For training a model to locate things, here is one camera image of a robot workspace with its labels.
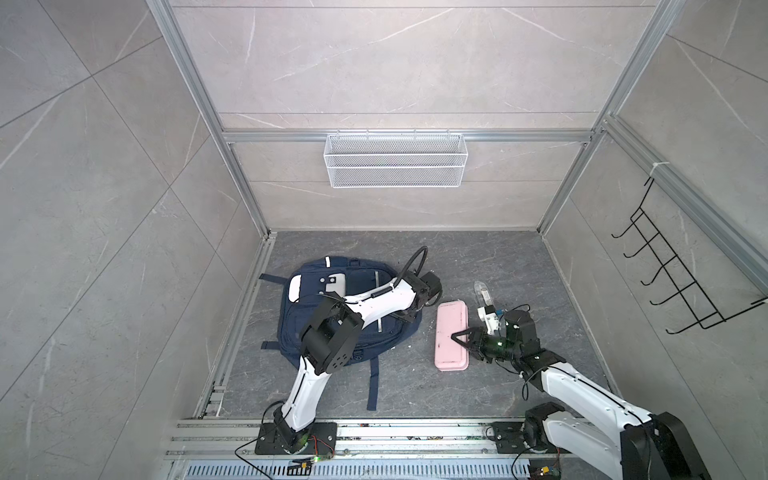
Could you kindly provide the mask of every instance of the pink box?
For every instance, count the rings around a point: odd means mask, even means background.
[[[453,333],[467,328],[467,322],[467,305],[461,300],[437,307],[435,366],[441,372],[464,370],[469,366],[469,352],[451,339]]]

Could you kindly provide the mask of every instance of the tiled wall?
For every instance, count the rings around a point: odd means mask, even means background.
[[[173,3],[228,128],[591,128],[654,9],[653,0]]]
[[[689,0],[620,116],[709,201],[768,247],[768,4]],[[617,240],[647,175],[610,139],[591,159],[547,241],[621,392],[686,423],[713,478],[768,478],[768,306],[711,329],[669,335],[694,319],[633,230]],[[762,298],[702,230],[653,186],[644,204],[717,308],[733,315]],[[648,234],[649,225],[641,224]],[[652,243],[663,261],[672,253]],[[675,260],[678,285],[690,282]],[[695,287],[699,317],[713,307]],[[710,325],[715,319],[706,320]]]
[[[768,250],[768,2],[689,0],[621,117]]]
[[[533,230],[579,151],[578,142],[471,142],[460,187],[331,188],[323,143],[237,144],[275,229]]]
[[[0,478],[147,478],[257,234],[141,0],[0,4]]]

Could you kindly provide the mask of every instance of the robotic arm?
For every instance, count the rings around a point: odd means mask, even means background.
[[[683,423],[670,413],[654,415],[608,392],[582,376],[570,363],[541,348],[528,312],[504,314],[506,337],[488,335],[481,327],[452,338],[477,359],[509,360],[527,384],[561,400],[589,423],[549,402],[525,414],[525,443],[542,451],[566,449],[613,480],[710,480]],[[467,336],[466,341],[459,339]]]
[[[419,268],[411,272],[410,265],[420,253],[423,256]],[[412,322],[430,299],[442,293],[440,279],[434,273],[419,277],[426,253],[427,247],[419,248],[397,278],[386,285],[359,295],[341,297],[331,293],[315,309],[300,333],[300,367],[290,396],[275,411],[277,431],[289,451],[298,451],[306,443],[328,378],[352,358],[362,329],[397,312]],[[332,323],[338,328],[332,329]]]

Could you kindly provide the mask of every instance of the black hook rack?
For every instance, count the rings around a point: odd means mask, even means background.
[[[689,328],[691,328],[692,326],[696,326],[696,325],[700,326],[702,329],[705,329],[705,330],[706,330],[706,329],[710,329],[710,328],[712,328],[712,327],[713,327],[713,326],[715,326],[715,325],[720,325],[721,323],[723,323],[723,322],[727,322],[728,320],[730,320],[730,319],[732,319],[732,318],[734,318],[734,317],[736,317],[736,316],[739,316],[739,315],[741,315],[742,313],[746,313],[746,312],[749,312],[750,310],[756,309],[758,306],[764,305],[764,304],[765,304],[765,300],[768,300],[768,296],[767,296],[767,297],[765,297],[765,298],[762,298],[762,299],[760,299],[760,300],[757,300],[757,301],[755,301],[755,302],[752,302],[752,303],[750,304],[750,306],[749,306],[749,307],[747,307],[747,308],[746,308],[746,309],[744,309],[744,310],[741,310],[741,311],[740,311],[740,312],[738,312],[738,313],[734,313],[734,314],[733,314],[733,315],[731,315],[731,316],[728,316],[728,317],[726,317],[726,316],[724,316],[724,315],[723,315],[723,314],[720,312],[720,309],[718,309],[718,308],[717,308],[717,305],[715,305],[715,304],[714,304],[714,302],[712,301],[712,299],[710,298],[710,296],[707,294],[707,292],[704,290],[704,288],[703,288],[703,287],[702,287],[702,286],[699,284],[698,280],[696,280],[696,277],[694,277],[694,275],[693,275],[693,274],[690,272],[690,270],[688,270],[688,266],[685,264],[685,262],[683,261],[683,259],[682,259],[682,258],[680,258],[680,256],[677,254],[677,252],[675,251],[675,249],[674,249],[674,248],[672,248],[672,245],[670,245],[669,241],[667,241],[667,238],[666,238],[666,237],[665,237],[665,236],[664,236],[664,235],[663,235],[663,234],[662,234],[662,233],[659,231],[659,229],[656,227],[656,224],[654,223],[654,221],[653,221],[653,220],[651,220],[651,219],[650,219],[650,217],[649,217],[649,216],[648,216],[648,215],[645,213],[645,210],[643,210],[643,203],[645,202],[645,199],[646,199],[646,197],[648,196],[648,192],[650,191],[650,188],[653,186],[653,184],[654,184],[654,179],[653,179],[652,177],[649,177],[649,178],[648,178],[648,180],[646,180],[646,181],[645,181],[645,183],[643,184],[643,186],[646,186],[646,185],[647,185],[647,186],[648,186],[648,188],[645,190],[645,195],[643,195],[643,200],[641,200],[641,201],[640,201],[640,206],[639,206],[639,207],[637,207],[637,210],[635,210],[635,211],[634,211],[634,212],[633,212],[633,213],[632,213],[632,214],[629,216],[629,218],[630,218],[630,220],[631,220],[631,222],[630,222],[630,224],[629,224],[629,227],[627,227],[627,229],[626,229],[624,232],[622,232],[622,233],[621,233],[621,235],[613,235],[613,234],[611,234],[611,236],[612,236],[613,238],[622,238],[622,237],[623,237],[623,236],[624,236],[624,235],[625,235],[625,234],[626,234],[626,233],[627,233],[627,232],[628,232],[628,231],[629,231],[629,230],[630,230],[632,227],[634,227],[634,229],[635,229],[635,230],[637,230],[637,232],[638,232],[638,233],[640,234],[640,236],[643,238],[643,241],[644,241],[645,243],[643,243],[643,246],[642,246],[642,247],[640,247],[640,249],[639,249],[639,250],[637,250],[637,252],[635,252],[635,253],[632,253],[631,255],[627,255],[627,254],[625,253],[625,254],[624,254],[624,256],[625,256],[626,258],[632,258],[632,257],[635,257],[635,256],[636,256],[636,255],[638,255],[638,254],[639,254],[641,251],[643,251],[643,249],[645,249],[645,247],[648,247],[648,249],[649,249],[649,250],[652,252],[652,254],[654,255],[654,257],[656,257],[656,260],[658,260],[658,262],[659,262],[659,264],[660,264],[659,270],[657,270],[656,274],[654,275],[654,278],[650,279],[650,282],[648,282],[648,283],[645,283],[644,281],[642,281],[642,280],[641,280],[641,283],[642,283],[643,285],[645,285],[645,286],[649,286],[649,285],[651,285],[651,284],[652,284],[654,281],[656,281],[656,279],[659,277],[659,274],[660,274],[661,272],[665,272],[665,273],[667,274],[667,277],[670,279],[670,281],[672,282],[672,285],[674,285],[674,287],[675,287],[675,290],[676,290],[676,292],[675,292],[675,293],[673,293],[672,295],[670,295],[670,296],[669,296],[669,297],[667,297],[666,299],[664,299],[664,300],[660,301],[659,303],[650,302],[650,304],[651,304],[651,305],[662,305],[662,304],[664,304],[664,303],[666,303],[666,302],[668,302],[668,301],[672,300],[674,297],[676,297],[676,296],[680,295],[680,298],[682,298],[682,299],[683,299],[683,301],[685,302],[685,305],[688,307],[688,310],[690,311],[691,315],[693,315],[693,316],[694,316],[694,319],[696,319],[696,321],[695,321],[695,322],[693,322],[693,323],[691,323],[689,326],[686,326],[686,327],[684,327],[684,328],[682,328],[682,329],[679,329],[679,330],[678,330],[678,331],[676,331],[676,332],[672,332],[672,331],[670,331],[669,329],[665,329],[665,330],[667,331],[667,333],[669,333],[670,335],[677,335],[678,333],[682,333],[682,332],[684,332],[684,331],[688,330]],[[654,234],[654,235],[653,235],[651,238],[646,238],[646,236],[643,234],[643,232],[642,232],[642,231],[640,230],[640,228],[637,226],[637,221],[638,221],[639,219],[641,219],[642,217],[645,217],[645,219],[646,219],[646,220],[648,220],[648,222],[649,222],[649,223],[650,223],[650,225],[651,225],[651,226],[654,228],[654,230],[656,230],[656,233],[655,233],[655,234]],[[667,247],[669,247],[670,251],[671,251],[671,252],[672,252],[672,254],[673,254],[673,255],[672,255],[672,258],[670,258],[670,259],[669,259],[669,260],[667,260],[666,262],[662,262],[662,261],[661,261],[661,258],[659,257],[659,255],[658,255],[658,253],[656,252],[656,250],[654,250],[654,247],[653,247],[653,245],[651,245],[651,244],[650,244],[650,242],[651,242],[651,241],[653,241],[653,240],[654,240],[656,237],[660,237],[660,238],[661,238],[661,239],[662,239],[662,240],[663,240],[663,241],[664,241],[664,242],[667,244]],[[680,265],[682,265],[682,266],[683,266],[683,268],[685,269],[686,273],[687,273],[687,274],[690,276],[690,278],[691,278],[691,282],[690,282],[690,283],[688,283],[686,286],[680,287],[679,285],[677,285],[677,282],[675,282],[675,281],[674,281],[674,278],[672,278],[672,275],[669,273],[669,270],[667,270],[667,265],[669,265],[669,264],[672,262],[672,260],[675,260],[675,259],[677,259],[677,260],[680,262]],[[692,307],[692,306],[691,306],[691,305],[688,303],[688,299],[687,299],[687,298],[685,298],[685,295],[683,295],[683,292],[684,292],[685,290],[687,290],[687,289],[691,288],[692,286],[696,286],[696,287],[697,287],[697,288],[698,288],[698,289],[701,291],[701,293],[703,293],[703,294],[704,294],[704,296],[707,298],[707,301],[710,303],[710,305],[712,306],[712,308],[714,308],[714,310],[715,310],[714,312],[710,313],[709,315],[705,316],[704,318],[699,318],[699,316],[698,316],[698,315],[696,314],[696,312],[694,311],[693,307]],[[716,316],[716,315],[718,315],[718,316],[720,317],[720,320],[718,320],[717,322],[715,322],[715,323],[712,323],[712,324],[710,324],[710,325],[704,325],[704,324],[702,323],[704,320],[706,320],[706,319],[709,319],[710,317],[713,317],[713,316]]]

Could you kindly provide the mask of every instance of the backpack strap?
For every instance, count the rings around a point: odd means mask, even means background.
[[[379,357],[371,359],[371,379],[368,384],[368,407],[369,411],[376,410],[376,403],[379,401]]]
[[[268,273],[262,273],[261,275],[259,275],[259,280],[264,280],[265,282],[277,283],[278,285],[285,285],[288,283],[288,279],[286,277],[269,275]]]

